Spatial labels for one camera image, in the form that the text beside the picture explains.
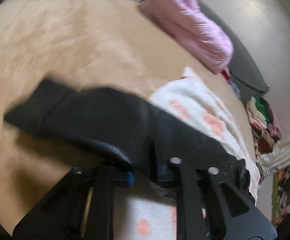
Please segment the white blanket with orange prints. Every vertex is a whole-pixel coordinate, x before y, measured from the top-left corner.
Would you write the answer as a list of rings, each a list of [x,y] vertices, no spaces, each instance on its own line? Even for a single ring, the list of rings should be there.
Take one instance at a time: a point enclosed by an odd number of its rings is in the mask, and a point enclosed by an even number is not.
[[[259,170],[249,155],[238,125],[221,99],[190,67],[183,69],[181,79],[153,92],[149,102],[215,139],[236,159],[244,159],[251,175],[247,191],[257,198]],[[163,189],[138,176],[133,188],[117,191],[114,238],[175,239],[174,199],[173,189]]]

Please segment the black leather jacket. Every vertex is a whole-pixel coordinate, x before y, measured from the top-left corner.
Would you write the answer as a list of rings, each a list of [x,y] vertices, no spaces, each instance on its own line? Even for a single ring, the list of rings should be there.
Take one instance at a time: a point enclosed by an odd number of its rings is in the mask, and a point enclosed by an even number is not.
[[[43,79],[29,99],[10,109],[4,120],[23,131],[61,138],[88,152],[120,159],[159,186],[171,178],[164,165],[172,157],[199,170],[227,167],[236,187],[251,202],[256,201],[244,160],[134,94],[107,87],[76,91]]]

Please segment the cream satin curtain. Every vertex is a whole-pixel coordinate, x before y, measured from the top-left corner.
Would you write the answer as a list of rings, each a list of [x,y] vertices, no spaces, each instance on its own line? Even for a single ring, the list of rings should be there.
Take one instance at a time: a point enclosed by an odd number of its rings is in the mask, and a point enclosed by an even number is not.
[[[272,152],[257,157],[264,176],[284,170],[290,166],[290,137],[275,143]]]

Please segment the red and blue folded clothes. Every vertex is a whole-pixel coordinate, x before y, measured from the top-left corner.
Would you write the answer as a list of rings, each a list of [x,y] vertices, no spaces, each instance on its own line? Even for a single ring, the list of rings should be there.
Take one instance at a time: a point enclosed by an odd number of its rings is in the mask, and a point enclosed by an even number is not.
[[[225,68],[222,72],[221,72],[222,76],[225,78],[226,82],[230,85],[232,91],[234,92],[234,94],[236,95],[236,97],[241,100],[241,92],[240,89],[238,88],[238,86],[236,85],[236,83],[232,80],[229,68]]]

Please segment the pile of folded clothes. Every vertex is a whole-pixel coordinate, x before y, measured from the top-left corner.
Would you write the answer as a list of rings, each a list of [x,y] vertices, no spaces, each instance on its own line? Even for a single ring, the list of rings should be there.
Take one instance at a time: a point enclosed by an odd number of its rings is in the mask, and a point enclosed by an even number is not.
[[[246,103],[246,113],[252,129],[255,155],[272,152],[275,143],[282,137],[272,106],[264,98],[252,96]]]

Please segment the tan bed sheet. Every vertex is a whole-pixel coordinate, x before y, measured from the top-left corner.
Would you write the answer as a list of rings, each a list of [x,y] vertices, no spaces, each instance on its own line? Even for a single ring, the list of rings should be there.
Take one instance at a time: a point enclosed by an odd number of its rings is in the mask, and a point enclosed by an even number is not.
[[[5,124],[4,112],[50,75],[76,88],[115,86],[147,98],[190,66],[232,113],[251,158],[251,128],[241,101],[138,11],[131,0],[8,0],[0,5],[0,225],[12,233],[74,165],[94,155],[35,139]]]

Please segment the pink puffer jacket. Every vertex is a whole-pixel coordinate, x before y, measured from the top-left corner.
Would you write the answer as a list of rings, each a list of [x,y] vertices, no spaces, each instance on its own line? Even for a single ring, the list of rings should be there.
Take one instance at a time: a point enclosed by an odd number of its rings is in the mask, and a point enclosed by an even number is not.
[[[138,8],[211,72],[227,69],[233,56],[232,41],[201,11],[197,0],[144,0]]]

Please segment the grey headboard cushion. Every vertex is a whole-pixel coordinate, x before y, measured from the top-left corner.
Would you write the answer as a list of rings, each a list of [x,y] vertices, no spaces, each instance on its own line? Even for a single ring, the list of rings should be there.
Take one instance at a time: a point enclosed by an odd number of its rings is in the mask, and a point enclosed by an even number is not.
[[[229,70],[235,85],[240,90],[240,99],[246,103],[251,97],[259,98],[264,96],[270,88],[266,84],[258,66],[251,54],[240,41],[236,33],[201,0],[198,0],[201,11],[217,25],[219,25],[233,44],[233,56],[229,63]]]

